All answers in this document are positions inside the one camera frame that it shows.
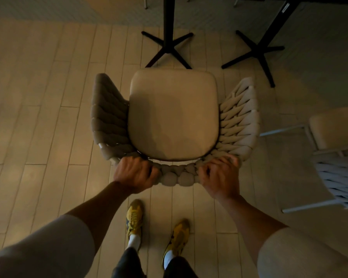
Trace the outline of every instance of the table pedestal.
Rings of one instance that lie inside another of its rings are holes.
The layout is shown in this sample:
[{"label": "table pedestal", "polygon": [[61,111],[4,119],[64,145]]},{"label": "table pedestal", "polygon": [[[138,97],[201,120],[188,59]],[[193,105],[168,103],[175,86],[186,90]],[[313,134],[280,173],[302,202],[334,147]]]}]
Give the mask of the table pedestal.
[{"label": "table pedestal", "polygon": [[162,46],[160,51],[151,59],[146,67],[151,67],[158,61],[164,54],[172,54],[184,67],[187,69],[192,69],[191,66],[182,58],[182,56],[176,51],[175,46],[183,42],[187,38],[193,36],[193,33],[188,33],[178,39],[173,39],[174,33],[174,10],[175,10],[175,0],[164,0],[164,39],[160,39],[156,36],[151,35],[145,31],[142,34],[151,40],[155,41],[157,44]]},{"label": "table pedestal", "polygon": [[294,12],[294,10],[299,5],[300,1],[285,1],[282,8],[278,12],[277,16],[265,32],[264,36],[260,40],[258,44],[251,41],[248,37],[246,37],[242,32],[239,30],[236,31],[236,34],[241,37],[241,39],[249,46],[251,49],[250,52],[239,56],[238,58],[231,60],[230,62],[227,62],[222,65],[222,69],[225,69],[227,67],[230,67],[237,62],[243,61],[249,57],[255,57],[258,59],[264,73],[266,74],[269,84],[272,88],[275,87],[275,83],[273,81],[272,74],[269,70],[268,63],[264,57],[265,53],[269,53],[271,51],[282,51],[285,49],[284,46],[277,46],[277,47],[269,47],[268,45],[271,43],[273,38],[277,35],[277,33],[280,31],[280,29],[283,27],[285,22],[288,20],[288,18],[291,16],[291,14]]}]

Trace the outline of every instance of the chair seat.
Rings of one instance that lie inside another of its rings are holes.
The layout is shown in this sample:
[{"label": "chair seat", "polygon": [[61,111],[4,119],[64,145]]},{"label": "chair seat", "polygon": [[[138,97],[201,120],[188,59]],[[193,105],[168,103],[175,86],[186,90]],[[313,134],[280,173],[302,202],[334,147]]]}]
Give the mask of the chair seat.
[{"label": "chair seat", "polygon": [[219,134],[214,76],[185,69],[138,70],[130,85],[128,133],[136,149],[153,159],[204,156]]},{"label": "chair seat", "polygon": [[348,107],[314,115],[309,123],[319,150],[348,145]]}]

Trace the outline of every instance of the shirt sleeve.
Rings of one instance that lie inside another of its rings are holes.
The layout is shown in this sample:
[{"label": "shirt sleeve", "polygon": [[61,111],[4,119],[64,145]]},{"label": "shirt sleeve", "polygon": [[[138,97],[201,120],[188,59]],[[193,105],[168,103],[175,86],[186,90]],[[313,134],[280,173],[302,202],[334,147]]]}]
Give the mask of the shirt sleeve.
[{"label": "shirt sleeve", "polygon": [[94,240],[87,225],[63,215],[17,244],[0,251],[3,277],[84,277],[94,259]]},{"label": "shirt sleeve", "polygon": [[260,278],[348,278],[348,258],[292,228],[270,236],[258,255]]}]

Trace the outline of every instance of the yellow sneaker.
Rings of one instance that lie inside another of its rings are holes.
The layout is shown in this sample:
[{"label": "yellow sneaker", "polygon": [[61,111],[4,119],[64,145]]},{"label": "yellow sneaker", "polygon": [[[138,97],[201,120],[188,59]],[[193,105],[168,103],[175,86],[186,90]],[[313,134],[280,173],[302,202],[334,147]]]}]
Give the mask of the yellow sneaker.
[{"label": "yellow sneaker", "polygon": [[172,251],[174,256],[180,256],[184,246],[190,237],[190,222],[186,219],[181,220],[173,230],[170,242],[162,256],[161,265],[164,267],[164,257],[168,251]]},{"label": "yellow sneaker", "polygon": [[138,250],[142,245],[143,213],[144,205],[139,199],[135,199],[131,202],[128,212],[126,213],[126,233],[128,234],[128,239],[132,234],[138,235],[141,238]]}]

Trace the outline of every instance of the white sock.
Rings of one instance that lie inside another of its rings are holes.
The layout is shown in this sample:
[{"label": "white sock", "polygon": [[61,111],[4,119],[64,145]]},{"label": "white sock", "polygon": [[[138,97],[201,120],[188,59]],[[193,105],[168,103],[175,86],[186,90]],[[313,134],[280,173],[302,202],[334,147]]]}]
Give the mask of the white sock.
[{"label": "white sock", "polygon": [[164,256],[164,269],[166,269],[169,265],[169,262],[171,262],[171,260],[176,257],[173,254],[173,251],[170,250],[166,253],[166,255]]},{"label": "white sock", "polygon": [[141,244],[141,238],[139,235],[132,234],[129,237],[129,243],[127,248],[134,248],[138,252],[139,245]]}]

